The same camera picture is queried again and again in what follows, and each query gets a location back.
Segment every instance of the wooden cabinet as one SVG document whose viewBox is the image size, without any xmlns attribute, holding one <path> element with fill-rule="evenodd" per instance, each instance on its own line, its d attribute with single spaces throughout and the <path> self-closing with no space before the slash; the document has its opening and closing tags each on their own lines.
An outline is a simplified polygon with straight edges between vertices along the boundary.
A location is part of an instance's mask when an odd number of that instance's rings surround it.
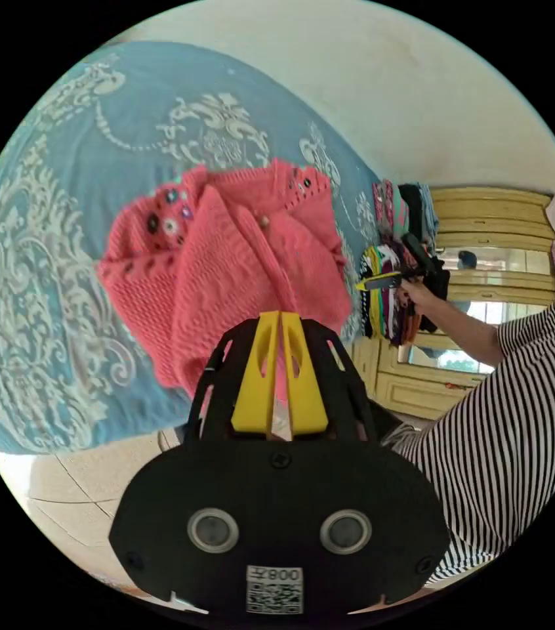
<svg viewBox="0 0 555 630">
<path fill-rule="evenodd" d="M 451 271 L 448 299 L 469 315 L 500 324 L 540 312 L 555 301 L 550 249 L 555 233 L 545 207 L 550 197 L 500 188 L 432 190 L 440 220 L 438 249 Z M 461 249 L 477 269 L 457 270 Z M 419 333 L 412 346 L 379 346 L 375 396 L 388 409 L 436 419 L 492 371 L 468 357 L 441 331 Z"/>
</svg>

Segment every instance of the hand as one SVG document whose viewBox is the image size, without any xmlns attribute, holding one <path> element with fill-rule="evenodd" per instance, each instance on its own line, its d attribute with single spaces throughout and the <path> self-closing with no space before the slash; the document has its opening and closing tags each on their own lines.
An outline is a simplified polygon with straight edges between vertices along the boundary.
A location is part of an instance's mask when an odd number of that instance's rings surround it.
<svg viewBox="0 0 555 630">
<path fill-rule="evenodd" d="M 403 280 L 401 290 L 406 291 L 409 299 L 415 304 L 415 312 L 425 315 L 439 301 L 423 284 L 421 280 L 409 282 Z"/>
</svg>

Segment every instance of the clothes pile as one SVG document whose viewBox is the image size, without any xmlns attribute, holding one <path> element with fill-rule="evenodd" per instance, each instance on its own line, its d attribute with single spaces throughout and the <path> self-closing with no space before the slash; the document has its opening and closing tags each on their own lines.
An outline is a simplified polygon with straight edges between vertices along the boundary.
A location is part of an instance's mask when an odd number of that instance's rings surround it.
<svg viewBox="0 0 555 630">
<path fill-rule="evenodd" d="M 435 295 L 447 298 L 450 272 L 435 256 L 439 220 L 433 208 L 428 186 L 402 184 L 389 180 L 373 185 L 376 222 L 379 242 L 370 245 L 360 261 L 361 280 L 392 271 L 417 269 L 420 258 L 430 259 L 430 273 L 424 284 Z M 413 253 L 403 243 L 403 237 L 412 234 L 423 253 Z M 403 291 L 397 288 L 373 289 L 361 292 L 362 332 L 372 339 L 387 339 L 391 345 L 412 343 L 418 331 L 435 332 L 436 326 L 418 315 Z"/>
<path fill-rule="evenodd" d="M 186 172 L 116 218 L 98 267 L 110 300 L 164 387 L 194 396 L 222 335 L 261 312 L 340 331 L 352 311 L 329 179 L 269 167 Z M 276 395 L 286 399 L 283 357 Z"/>
</svg>

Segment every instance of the black and white striped shirt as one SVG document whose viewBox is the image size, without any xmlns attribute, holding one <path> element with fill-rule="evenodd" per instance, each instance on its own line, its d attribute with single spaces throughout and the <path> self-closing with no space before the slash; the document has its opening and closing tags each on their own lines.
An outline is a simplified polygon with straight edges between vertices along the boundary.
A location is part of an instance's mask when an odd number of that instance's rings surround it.
<svg viewBox="0 0 555 630">
<path fill-rule="evenodd" d="M 505 551 L 555 492 L 555 303 L 498 328 L 504 360 L 431 427 L 383 442 L 443 505 L 451 544 L 426 585 Z"/>
</svg>

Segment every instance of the bed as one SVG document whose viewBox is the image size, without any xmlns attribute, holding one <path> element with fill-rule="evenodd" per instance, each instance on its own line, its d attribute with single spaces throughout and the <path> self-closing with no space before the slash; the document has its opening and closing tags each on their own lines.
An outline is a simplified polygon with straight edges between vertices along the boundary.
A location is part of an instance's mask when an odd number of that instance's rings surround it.
<svg viewBox="0 0 555 630">
<path fill-rule="evenodd" d="M 104 47 L 52 86 L 0 155 L 0 452 L 77 451 L 184 424 L 188 397 L 157 384 L 96 262 L 133 198 L 197 164 L 276 157 L 332 180 L 352 341 L 377 177 L 305 103 L 233 58 L 164 42 Z"/>
</svg>

